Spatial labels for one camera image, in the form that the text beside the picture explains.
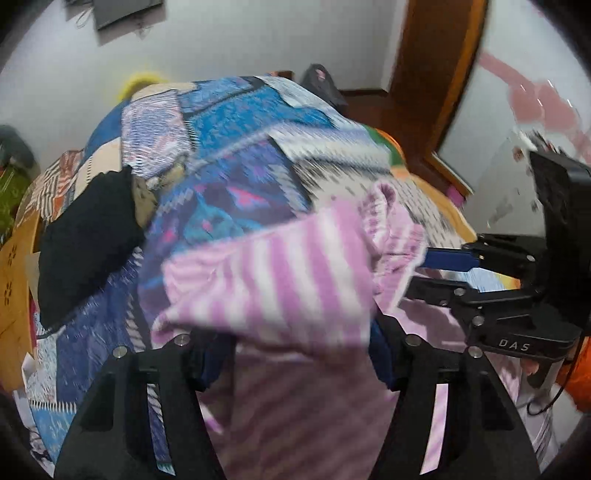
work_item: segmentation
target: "door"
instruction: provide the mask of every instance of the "door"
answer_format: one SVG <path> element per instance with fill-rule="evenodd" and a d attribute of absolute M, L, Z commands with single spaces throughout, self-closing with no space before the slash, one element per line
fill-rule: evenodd
<path fill-rule="evenodd" d="M 435 168 L 467 190 L 433 152 L 449 126 L 472 69 L 488 0 L 409 0 L 382 129 L 396 138 L 409 170 L 430 181 Z"/>

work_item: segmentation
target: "black device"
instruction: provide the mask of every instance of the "black device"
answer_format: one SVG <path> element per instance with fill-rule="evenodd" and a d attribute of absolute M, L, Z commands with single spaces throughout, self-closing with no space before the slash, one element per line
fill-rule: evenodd
<path fill-rule="evenodd" d="M 392 374 L 385 383 L 400 391 L 400 397 L 371 480 L 538 478 L 525 427 L 483 352 L 554 362 L 563 359 L 587 331 L 591 247 L 585 239 L 591 228 L 587 221 L 591 171 L 552 153 L 531 153 L 531 165 L 544 206 L 545 239 L 480 235 L 460 251 L 431 250 L 428 261 L 430 266 L 439 262 L 467 269 L 480 265 L 520 278 L 521 289 L 480 293 L 463 282 L 419 277 L 410 282 L 407 297 L 451 308 L 466 332 L 463 352 L 437 349 L 417 335 L 406 335 L 396 318 L 378 311 L 374 322 L 387 346 L 386 364 Z M 224 479 L 194 393 L 214 380 L 210 366 L 219 367 L 217 353 L 231 350 L 224 338 L 194 330 L 156 351 L 130 353 L 125 347 L 116 348 L 70 426 L 54 477 L 171 478 L 157 469 L 154 459 L 149 383 L 159 386 L 176 477 Z M 372 360 L 375 348 L 370 342 Z M 420 475 L 435 389 L 441 383 L 449 385 L 449 394 L 440 463 L 436 470 Z"/>
<path fill-rule="evenodd" d="M 96 29 L 130 15 L 162 5 L 163 0 L 93 0 Z"/>

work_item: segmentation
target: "bed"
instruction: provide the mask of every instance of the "bed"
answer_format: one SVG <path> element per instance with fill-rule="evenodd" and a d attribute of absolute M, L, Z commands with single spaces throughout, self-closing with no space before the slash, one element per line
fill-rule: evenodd
<path fill-rule="evenodd" d="M 358 199 L 379 179 L 394 184 L 414 222 L 424 226 L 430 246 L 458 248 L 475 237 L 443 194 L 406 170 L 393 138 L 348 120 L 299 85 L 274 76 L 140 90 L 103 119 L 84 150 L 64 153 L 31 185 L 16 230 L 34 215 L 44 223 L 54 221 L 95 175 L 122 166 L 145 178 L 159 200 L 145 243 L 58 332 L 43 329 L 35 308 L 25 320 L 34 337 L 25 347 L 31 355 L 23 366 L 24 390 L 52 461 L 113 349 L 151 348 L 150 326 L 169 305 L 160 267 L 172 255 L 296 218 L 335 197 Z M 181 173 L 171 181 L 174 169 Z M 486 271 L 456 278 L 490 290 L 512 288 L 510 279 Z M 416 322 L 420 309 L 404 302 L 394 313 L 407 333 L 463 349 L 462 331 L 445 309 L 421 307 L 443 319 L 449 335 L 442 339 L 437 333 L 442 325 Z M 495 355 L 491 360 L 515 401 L 518 363 Z M 148 387 L 148 401 L 159 467 L 170 471 L 155 388 Z M 424 471 L 437 466 L 437 440 L 434 445 Z"/>

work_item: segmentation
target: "black cloth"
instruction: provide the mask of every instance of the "black cloth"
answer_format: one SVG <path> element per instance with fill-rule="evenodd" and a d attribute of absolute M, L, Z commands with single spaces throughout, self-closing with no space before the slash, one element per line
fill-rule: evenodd
<path fill-rule="evenodd" d="M 97 175 L 41 239 L 41 324 L 55 330 L 104 286 L 144 239 L 135 220 L 129 167 Z"/>

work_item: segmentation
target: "black bag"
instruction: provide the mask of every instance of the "black bag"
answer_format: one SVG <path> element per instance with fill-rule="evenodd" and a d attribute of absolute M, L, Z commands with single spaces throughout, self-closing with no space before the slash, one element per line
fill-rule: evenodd
<path fill-rule="evenodd" d="M 338 113 L 344 115 L 347 111 L 347 101 L 335 86 L 330 73 L 319 63 L 313 63 L 304 72 L 300 85 L 309 92 L 322 98 Z"/>

